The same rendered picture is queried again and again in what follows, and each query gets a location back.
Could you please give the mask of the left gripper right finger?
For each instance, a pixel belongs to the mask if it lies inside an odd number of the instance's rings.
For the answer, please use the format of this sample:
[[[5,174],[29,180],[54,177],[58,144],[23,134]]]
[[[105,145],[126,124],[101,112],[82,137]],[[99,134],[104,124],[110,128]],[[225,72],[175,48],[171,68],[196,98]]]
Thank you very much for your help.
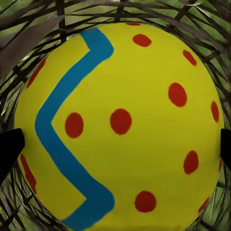
[[[221,129],[221,154],[220,157],[231,170],[231,131]]]

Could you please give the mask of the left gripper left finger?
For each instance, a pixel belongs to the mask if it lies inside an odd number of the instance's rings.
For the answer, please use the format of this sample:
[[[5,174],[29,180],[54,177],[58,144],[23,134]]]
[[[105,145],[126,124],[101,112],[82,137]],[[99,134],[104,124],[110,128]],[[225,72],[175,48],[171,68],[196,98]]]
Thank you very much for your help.
[[[25,146],[20,128],[0,133],[0,186]]]

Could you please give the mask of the wicker basket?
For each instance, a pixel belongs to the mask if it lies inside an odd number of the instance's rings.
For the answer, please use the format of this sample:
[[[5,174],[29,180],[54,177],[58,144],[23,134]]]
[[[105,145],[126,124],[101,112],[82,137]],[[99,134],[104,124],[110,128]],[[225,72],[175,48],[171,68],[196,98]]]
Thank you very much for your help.
[[[195,4],[197,0],[177,0],[178,2],[184,4],[183,8],[174,7],[160,0],[156,0],[156,1],[162,3],[165,6],[133,3],[128,0],[106,0],[106,1],[34,0],[32,3],[30,3],[30,5],[26,7],[21,8],[3,17],[0,17],[0,31],[3,31],[7,28],[17,26],[19,24],[27,22],[27,24],[20,31],[17,31],[15,33],[12,33],[12,34],[9,34],[7,36],[0,38],[0,80],[3,80],[2,84],[0,85],[0,91],[1,91],[1,88],[11,78],[14,77],[15,74],[18,75],[16,79],[11,80],[9,86],[0,95],[0,133],[13,130],[13,118],[14,118],[15,106],[16,106],[17,99],[20,96],[20,93],[17,95],[13,103],[10,103],[7,109],[2,113],[5,104],[15,95],[15,93],[19,90],[19,88],[22,87],[26,83],[27,77],[34,72],[35,67],[41,63],[41,60],[46,55],[48,55],[51,51],[58,48],[64,42],[66,42],[68,40],[66,38],[67,36],[70,36],[72,34],[83,33],[87,31],[88,28],[96,26],[98,24],[108,24],[109,25],[109,24],[114,24],[114,23],[150,24],[151,26],[158,27],[180,38],[188,47],[190,47],[193,50],[195,54],[197,54],[202,59],[203,64],[207,64],[209,68],[211,69],[215,77],[215,79],[212,78],[214,81],[214,84],[219,89],[222,90],[225,96],[225,98],[220,98],[220,103],[221,103],[222,110],[224,111],[224,114],[231,126],[231,118],[224,104],[228,102],[231,107],[231,94],[227,90],[225,90],[225,88],[223,87],[221,81],[219,80],[217,76],[217,74],[219,74],[225,81],[227,81],[231,85],[231,68],[220,57],[220,54],[223,54],[231,62],[231,34],[229,34],[224,28],[222,28],[217,22],[215,22],[209,15],[207,15],[202,10],[204,9],[231,24],[231,14],[225,10],[225,9],[228,9],[231,11],[231,2],[227,0],[208,0],[218,10],[218,12],[216,12],[202,4]],[[47,9],[47,7],[49,7],[49,5],[54,2],[56,3],[56,6]],[[70,13],[64,12],[64,8],[78,4],[78,3],[84,3],[90,6],[79,9],[79,10],[75,10],[74,12],[93,8],[96,6],[116,6],[118,8],[116,9],[116,13],[106,12],[106,13],[101,13],[101,14],[74,14],[72,12]],[[21,18],[21,16],[27,13],[28,11],[36,9],[36,8],[40,8],[42,6],[44,6],[44,8],[42,8],[39,12]],[[205,17],[205,19],[209,23],[197,17],[196,15],[189,13],[188,11],[192,6],[194,6]],[[136,8],[139,8],[140,10],[145,11],[146,13],[129,13],[123,10],[124,7],[136,7]],[[223,7],[225,9],[223,9]],[[179,13],[174,18],[174,17],[163,15],[161,13],[157,13],[153,10],[150,10],[150,8],[174,9],[174,10],[179,11]],[[54,13],[46,21],[33,25],[31,27],[28,27],[36,18],[52,13],[52,12]],[[91,16],[91,18],[88,18],[83,21],[79,21],[74,24],[66,25],[65,17],[67,15]],[[184,22],[181,22],[180,20],[183,18],[184,15],[186,15],[200,31],[189,26],[188,24],[185,24]],[[98,17],[111,17],[113,20],[89,23],[89,21],[92,21]],[[137,19],[142,20],[142,22],[121,21],[120,18],[137,18]],[[163,25],[163,24],[148,20],[146,18],[159,18],[161,20],[168,22],[168,24]],[[226,41],[228,41],[228,43],[224,43],[218,39],[213,38],[194,19],[200,22],[203,22],[213,27],[214,29],[216,29],[226,39]],[[92,25],[82,28],[82,29],[75,29],[75,27],[78,27],[82,24],[92,24]],[[57,25],[59,26],[59,28],[57,30],[52,31]],[[194,37],[199,37],[199,38],[211,41],[214,44],[214,46],[204,43],[199,39],[195,39],[188,35],[183,34],[180,31],[180,29],[191,33]],[[57,34],[60,34],[60,37],[52,39]],[[46,41],[38,45],[44,38],[47,38]],[[40,51],[46,44],[52,43],[57,40],[59,40],[59,43],[55,43],[50,48],[44,51]],[[194,44],[210,49],[212,53],[208,55],[207,57],[205,57]],[[26,55],[29,54],[34,49],[36,49],[36,51],[34,51],[30,56],[26,57]],[[35,56],[39,56],[39,57],[34,62],[32,62],[27,68],[24,68],[21,70],[21,68],[31,58]],[[212,60],[213,58],[216,58],[218,60],[228,80],[210,62],[210,60]],[[13,74],[5,81],[8,73],[10,73],[12,70],[14,70]],[[16,89],[17,85],[21,81],[23,81],[23,84],[18,89]],[[13,89],[14,89],[13,94],[9,98],[7,98],[8,94]],[[11,109],[11,112],[8,116],[6,116],[7,110],[10,108],[12,104],[13,104],[13,107]],[[227,129],[225,122],[224,122],[224,128]],[[224,194],[224,197],[223,197],[223,200],[220,206],[220,210],[219,210],[219,213],[218,213],[218,216],[217,216],[217,219],[214,225],[211,226],[210,224],[203,221],[203,215],[208,207],[208,204],[207,204],[204,210],[202,211],[202,213],[200,214],[200,216],[196,219],[197,221],[196,225],[192,227],[189,231],[195,231],[199,224],[204,226],[206,231],[218,231],[217,228],[220,226],[220,223],[222,222],[228,208],[231,205],[231,203],[229,203],[228,207],[224,211],[226,193],[227,193],[227,190],[231,191],[231,185],[228,185],[228,174],[226,173],[225,162],[223,162],[223,166],[224,166],[225,184],[220,183],[219,181],[217,182],[215,190],[214,190],[215,192],[214,196],[216,196],[217,186],[223,188],[225,194]],[[16,182],[15,171],[17,172],[20,185],[18,185]],[[0,189],[4,196],[4,202],[0,198],[0,205],[4,209],[4,218],[0,212],[0,220],[2,221],[2,226],[0,226],[0,231],[11,231],[11,229],[8,228],[9,225],[14,227],[17,231],[26,231],[26,228],[24,227],[22,221],[20,220],[18,216],[19,214],[21,214],[21,211],[23,209],[29,215],[29,218],[32,221],[37,231],[58,231],[58,230],[68,231],[68,229],[66,228],[67,226],[57,222],[57,218],[54,215],[52,215],[43,206],[43,204],[40,202],[37,196],[34,195],[28,183],[26,182],[25,178],[22,177],[22,172],[18,165],[17,160],[15,161],[14,165],[10,169],[10,173],[11,173],[12,183],[9,180],[9,173],[8,173],[5,180],[0,186]],[[15,188],[16,185],[20,191],[20,198],[18,197],[17,190]],[[12,187],[13,198],[10,195],[10,186]],[[32,198],[34,198],[34,200],[37,202],[41,211],[39,211],[38,209],[36,209],[30,204],[30,201]],[[48,221],[48,223],[42,220],[40,216],[38,215],[38,213],[40,213]],[[14,219],[18,221],[18,223],[20,224],[22,228],[20,228],[19,226],[13,223]],[[231,210],[230,210],[227,225],[223,231],[231,231]]]

